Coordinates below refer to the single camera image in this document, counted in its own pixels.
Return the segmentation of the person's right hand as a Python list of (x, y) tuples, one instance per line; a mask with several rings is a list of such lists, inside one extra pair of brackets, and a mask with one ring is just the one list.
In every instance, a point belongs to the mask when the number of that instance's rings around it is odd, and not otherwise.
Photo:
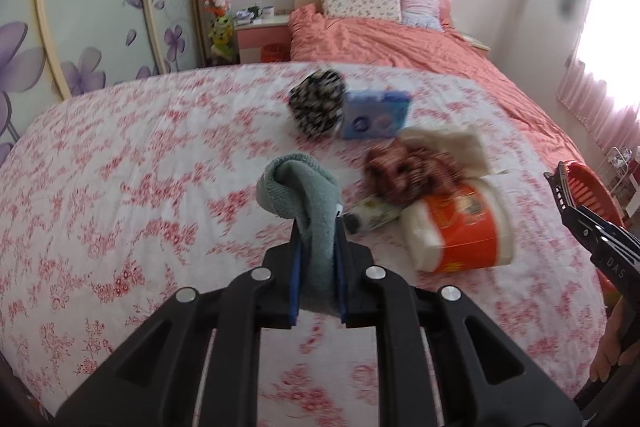
[(634, 343), (625, 351), (620, 347), (623, 324), (631, 311), (632, 309), (626, 300), (620, 297), (608, 318), (605, 331), (598, 344), (597, 353), (589, 367), (589, 379), (593, 383), (595, 381), (605, 383), (614, 365), (631, 365), (639, 358), (639, 343)]

